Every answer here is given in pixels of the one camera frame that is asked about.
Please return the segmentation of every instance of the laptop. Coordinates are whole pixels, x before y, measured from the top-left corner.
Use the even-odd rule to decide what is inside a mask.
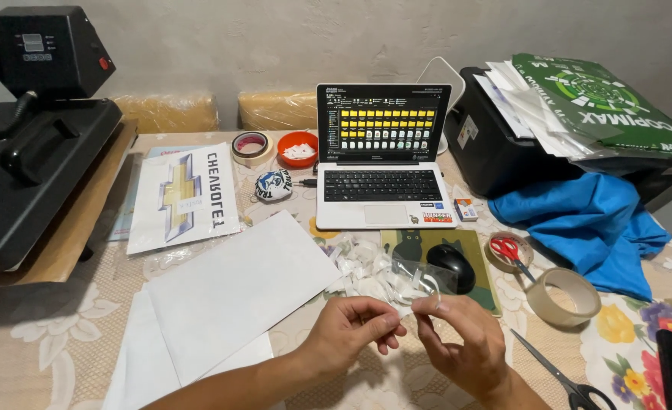
[[[449,84],[319,84],[319,229],[455,228],[435,163]]]

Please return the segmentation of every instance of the blue fabric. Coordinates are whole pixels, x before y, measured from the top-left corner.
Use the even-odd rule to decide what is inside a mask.
[[[573,181],[539,182],[488,206],[507,225],[521,223],[564,256],[598,290],[650,301],[640,258],[672,239],[639,202],[630,182],[602,173]]]

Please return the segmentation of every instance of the touchpad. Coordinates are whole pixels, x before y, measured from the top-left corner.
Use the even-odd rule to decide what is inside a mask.
[[[407,208],[404,205],[367,205],[364,207],[367,223],[372,225],[407,224]]]

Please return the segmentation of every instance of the lace tablecloth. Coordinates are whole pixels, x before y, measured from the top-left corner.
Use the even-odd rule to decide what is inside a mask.
[[[274,138],[285,134],[270,133]],[[145,153],[154,146],[184,146],[231,141],[237,133],[150,134],[139,137],[133,150]],[[438,156],[452,197],[465,196],[467,186],[450,153]],[[315,189],[295,187],[277,203],[252,203],[257,176],[282,164],[277,158],[255,169],[238,166],[238,209],[247,224],[255,224],[280,210],[288,210],[323,247],[336,233],[315,227]],[[312,177],[311,170],[292,171],[295,181]],[[476,230],[481,241],[498,230],[525,231],[497,222],[486,202],[475,200],[477,222],[460,228]],[[95,410],[101,407],[116,363],[133,294],[141,284],[203,252],[205,245],[185,247],[185,257],[147,255],[127,258],[125,243],[105,244],[106,228],[117,209],[111,205],[98,221],[92,237],[100,246],[95,256],[79,264],[63,284],[33,284],[0,288],[0,408]],[[376,231],[359,232],[379,241]],[[555,266],[537,253],[532,272]],[[506,360],[551,405],[568,408],[559,383],[516,343],[508,328],[518,331],[543,355],[576,382],[591,383],[610,396],[618,408],[664,408],[662,379],[656,355],[655,331],[672,330],[672,242],[651,260],[642,262],[656,300],[634,301],[601,294],[603,308],[590,323],[560,331],[541,321],[525,301],[515,277],[491,266],[500,318],[506,334]],[[305,339],[323,304],[323,294],[293,312],[270,331],[276,355],[289,352]],[[409,333],[401,347],[387,357],[374,346],[365,349],[358,363],[335,380],[304,391],[286,401],[289,410],[301,408],[423,408],[459,409],[480,406],[465,392],[437,373],[417,339],[413,317],[405,320]],[[459,336],[444,323],[437,324],[443,340]]]

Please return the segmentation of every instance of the laptop screen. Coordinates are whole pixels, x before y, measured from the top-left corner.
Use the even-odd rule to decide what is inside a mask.
[[[319,160],[434,161],[450,85],[320,84]]]

